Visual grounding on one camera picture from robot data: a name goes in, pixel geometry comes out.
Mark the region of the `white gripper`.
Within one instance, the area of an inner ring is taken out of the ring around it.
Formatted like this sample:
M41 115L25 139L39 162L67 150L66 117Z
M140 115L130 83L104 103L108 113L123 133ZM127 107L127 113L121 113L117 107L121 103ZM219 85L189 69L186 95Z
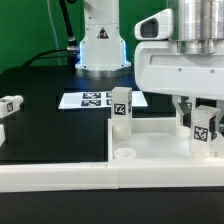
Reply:
M189 97L224 100L224 40L208 55L183 55L177 43L144 41L135 50L135 81L144 92L172 97L177 124L191 125Z

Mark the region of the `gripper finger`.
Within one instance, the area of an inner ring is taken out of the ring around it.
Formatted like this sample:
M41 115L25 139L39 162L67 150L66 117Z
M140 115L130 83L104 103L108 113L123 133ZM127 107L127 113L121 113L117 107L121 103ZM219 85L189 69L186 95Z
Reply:
M216 131L222 132L222 123L221 120L224 117L224 101L217 100L216 101L216 108L220 110L218 115L216 116Z

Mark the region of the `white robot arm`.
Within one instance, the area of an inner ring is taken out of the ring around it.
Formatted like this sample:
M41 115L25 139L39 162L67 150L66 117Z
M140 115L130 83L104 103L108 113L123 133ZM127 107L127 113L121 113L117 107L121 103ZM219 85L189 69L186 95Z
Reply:
M78 67L94 75L117 70L126 61L115 0L84 0L86 33ZM167 94L181 114L183 97L214 100L224 117L224 0L166 0L166 8L138 22L133 67L138 88Z

